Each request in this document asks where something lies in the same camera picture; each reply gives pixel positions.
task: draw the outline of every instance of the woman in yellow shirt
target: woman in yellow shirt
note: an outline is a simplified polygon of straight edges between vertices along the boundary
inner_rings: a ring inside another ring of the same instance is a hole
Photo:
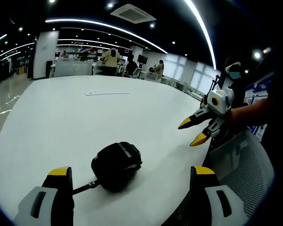
[[[101,60],[105,62],[103,74],[108,76],[114,76],[117,72],[117,63],[120,61],[119,52],[115,48],[112,48],[104,54]]]

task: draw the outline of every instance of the white table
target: white table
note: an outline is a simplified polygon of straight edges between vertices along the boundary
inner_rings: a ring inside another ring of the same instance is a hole
[[[86,96],[87,91],[130,94]],[[102,148],[127,141],[143,164],[121,193],[102,187],[74,196],[74,225],[157,226],[189,190],[190,167],[202,165],[209,141],[190,147],[207,122],[178,130],[199,101],[170,86],[108,76],[34,81],[0,134],[0,206],[10,218],[54,168],[71,166],[74,188],[95,176],[91,160]]]

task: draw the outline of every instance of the monitor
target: monitor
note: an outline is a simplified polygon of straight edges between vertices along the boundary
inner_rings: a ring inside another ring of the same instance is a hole
[[[141,64],[146,64],[147,63],[147,60],[148,60],[148,58],[147,57],[145,57],[145,56],[143,56],[143,55],[138,55],[138,59],[137,59],[137,62],[139,62],[139,63],[141,63]]]

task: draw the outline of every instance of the reflective floor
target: reflective floor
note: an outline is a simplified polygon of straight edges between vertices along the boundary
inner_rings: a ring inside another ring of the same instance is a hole
[[[0,131],[18,98],[31,83],[26,74],[13,75],[0,82]]]

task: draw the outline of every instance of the white column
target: white column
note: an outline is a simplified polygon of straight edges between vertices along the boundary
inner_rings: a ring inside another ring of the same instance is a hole
[[[33,63],[33,78],[44,78],[46,61],[54,60],[59,31],[41,32],[37,41]]]
[[[134,55],[134,58],[133,58],[133,61],[137,63],[137,59],[138,59],[138,55],[142,55],[142,51],[143,51],[143,48],[139,47],[139,46],[130,46],[130,49],[133,50],[133,55]]]

